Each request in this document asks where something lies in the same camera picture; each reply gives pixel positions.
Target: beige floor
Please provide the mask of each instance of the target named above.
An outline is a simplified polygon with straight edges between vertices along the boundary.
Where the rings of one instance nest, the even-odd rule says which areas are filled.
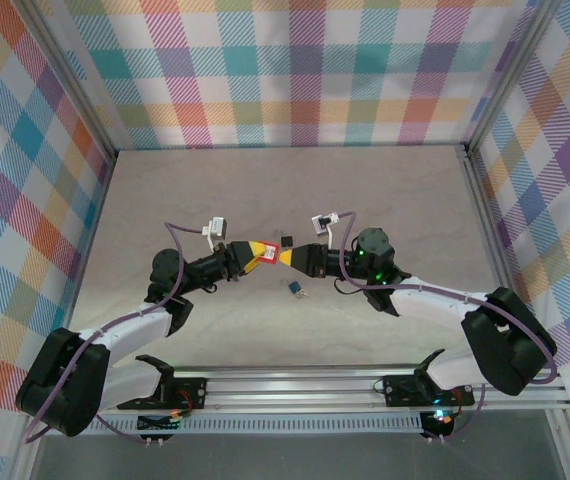
[[[153,256],[171,247],[169,220],[228,220],[228,240],[316,241],[310,217],[354,209],[353,235],[382,227],[401,268],[425,281],[488,291],[495,279],[453,147],[288,148],[121,153],[72,329],[98,326],[145,296]],[[342,235],[344,224],[336,228]],[[208,255],[182,235],[187,260]],[[309,298],[296,299],[298,280]],[[330,279],[261,265],[215,295],[194,292],[187,325],[141,350],[175,365],[404,363],[463,340],[427,320],[375,312]]]

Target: marble surface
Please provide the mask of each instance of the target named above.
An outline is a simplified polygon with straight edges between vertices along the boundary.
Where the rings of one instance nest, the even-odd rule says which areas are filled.
[[[140,303],[152,258],[173,246],[163,221],[200,228],[224,216],[228,241],[279,243],[282,231],[302,245],[317,241],[310,217],[352,209],[352,236],[383,228],[404,270],[462,290],[496,286],[453,147],[122,152],[71,327],[99,326]],[[209,254],[204,237],[181,239],[188,261]],[[293,280],[309,298],[290,293]],[[280,263],[189,298],[185,327],[139,353],[174,365],[382,364],[464,342],[460,328],[377,313],[361,294],[341,296],[332,280]]]

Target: checkered backdrop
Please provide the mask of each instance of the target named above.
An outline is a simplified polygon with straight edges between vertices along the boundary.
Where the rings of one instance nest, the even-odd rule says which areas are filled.
[[[570,0],[481,153],[516,283],[558,343],[570,394]]]
[[[123,148],[459,143],[538,0],[38,0]]]
[[[10,4],[0,0],[0,476],[14,397],[63,320],[108,166]]]

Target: plaid fabric wall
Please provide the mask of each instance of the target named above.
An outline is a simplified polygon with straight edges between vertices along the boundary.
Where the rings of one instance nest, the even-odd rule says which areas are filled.
[[[153,149],[466,140],[538,0],[39,3],[115,143]]]
[[[108,166],[38,46],[0,0],[0,475],[14,397],[60,325]]]
[[[481,153],[520,292],[558,342],[570,393],[570,0]]]

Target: purple cable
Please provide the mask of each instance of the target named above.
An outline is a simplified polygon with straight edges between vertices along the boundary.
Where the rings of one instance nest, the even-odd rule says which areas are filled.
[[[30,434],[34,431],[34,428],[36,428],[36,425],[38,425],[38,422],[41,421],[41,419],[43,418],[43,415],[45,415],[45,412],[47,411],[47,409],[52,405],[56,396],[61,392],[61,390],[63,388],[63,384],[65,383],[67,378],[70,376],[70,374],[74,370],[74,367],[76,367],[76,363],[78,362],[78,359],[83,354],[83,352],[85,350],[87,350],[87,348],[94,342],[94,340],[96,340],[97,338],[102,336],[105,332],[107,332],[109,329],[115,327],[116,325],[120,325],[121,323],[126,322],[127,320],[131,320],[133,318],[137,318],[137,317],[142,316],[142,315],[147,315],[148,313],[153,312],[157,308],[162,307],[174,296],[174,294],[178,290],[178,287],[181,284],[181,280],[183,279],[183,272],[185,270],[185,260],[183,259],[183,250],[181,249],[181,242],[178,239],[178,234],[175,232],[175,230],[180,230],[181,232],[187,232],[187,233],[198,233],[199,235],[201,234],[201,231],[200,230],[193,230],[191,228],[179,227],[178,225],[174,225],[174,224],[171,224],[168,222],[165,222],[165,228],[167,228],[170,235],[174,239],[174,243],[176,243],[176,250],[178,251],[178,260],[179,260],[179,262],[178,262],[178,275],[176,276],[176,283],[174,283],[172,290],[167,294],[167,296],[163,300],[158,302],[156,305],[152,305],[151,307],[148,307],[144,310],[141,310],[140,313],[139,312],[128,313],[127,315],[123,315],[122,317],[118,317],[118,318],[112,320],[111,322],[106,323],[103,327],[101,327],[99,330],[95,331],[92,335],[89,336],[89,338],[87,340],[85,340],[81,344],[81,346],[78,348],[78,350],[76,350],[76,353],[74,353],[74,356],[69,361],[69,364],[67,365],[67,367],[63,371],[61,378],[58,379],[58,382],[54,386],[54,389],[49,394],[49,396],[47,397],[45,402],[43,402],[43,405],[38,410],[38,412],[36,412],[36,415],[34,415],[34,418],[32,419],[32,421],[27,425],[25,435],[23,435],[23,443],[26,443],[26,444],[32,443],[33,441],[42,437],[50,429],[50,427],[45,427],[43,430],[41,430],[40,432],[38,432],[38,433],[36,433],[30,437]],[[105,422],[105,420],[103,420],[101,417],[99,417],[98,420],[101,423],[103,423],[104,425],[107,424],[107,422]],[[119,435],[132,437],[131,435],[127,435],[126,433],[123,433],[123,432],[118,432],[118,431],[116,431],[116,432]]]
[[[558,370],[556,368],[556,363],[554,362],[554,357],[552,357],[551,352],[547,349],[547,347],[545,346],[543,341],[540,338],[538,338],[534,332],[532,332],[532,330],[530,330],[526,325],[523,324],[523,322],[521,322],[514,315],[512,315],[509,312],[506,312],[502,308],[497,307],[496,305],[492,305],[491,303],[486,302],[484,300],[478,300],[478,299],[473,298],[473,297],[467,297],[466,295],[462,295],[460,293],[450,292],[449,290],[445,290],[445,289],[438,288],[438,287],[431,287],[431,286],[427,286],[427,285],[420,286],[420,285],[402,284],[402,283],[397,283],[397,284],[390,283],[387,285],[364,285],[362,283],[356,282],[353,278],[351,278],[347,274],[347,269],[345,268],[345,247],[347,246],[347,239],[349,238],[349,232],[352,230],[352,227],[354,226],[354,222],[356,221],[356,212],[348,211],[348,212],[340,213],[338,215],[338,218],[345,218],[345,217],[351,217],[351,218],[349,220],[349,223],[347,224],[347,229],[345,230],[345,234],[343,235],[343,240],[341,241],[341,247],[340,247],[339,254],[338,254],[338,263],[339,263],[340,268],[341,268],[341,273],[343,274],[343,277],[345,278],[345,280],[348,283],[350,283],[351,285],[353,285],[357,288],[362,288],[363,290],[389,290],[389,289],[419,290],[419,289],[421,289],[423,291],[435,293],[437,295],[442,295],[444,297],[449,297],[449,298],[452,298],[454,300],[462,300],[462,301],[471,303],[473,305],[478,305],[481,307],[489,308],[490,310],[493,310],[494,312],[501,315],[503,318],[505,318],[507,321],[509,321],[512,325],[519,328],[525,335],[527,335],[529,337],[530,340],[532,340],[536,344],[536,346],[541,350],[541,352],[543,352],[543,355],[545,355],[545,358],[547,359],[547,367],[550,368],[551,371],[550,371],[549,375],[547,376],[547,378],[544,378],[542,380],[532,380],[532,383],[547,384],[547,383],[551,383],[554,381],[554,379],[558,375]],[[483,407],[484,400],[485,400],[485,384],[482,384],[481,385],[481,398],[478,401],[478,406],[476,407],[476,410],[474,410],[474,414],[473,414],[472,418],[470,419],[470,421],[467,423],[467,425],[465,427],[463,427],[461,430],[456,432],[456,435],[459,435],[462,431],[469,428],[469,426],[473,423],[475,417],[477,417],[478,413],[481,411],[481,408]]]

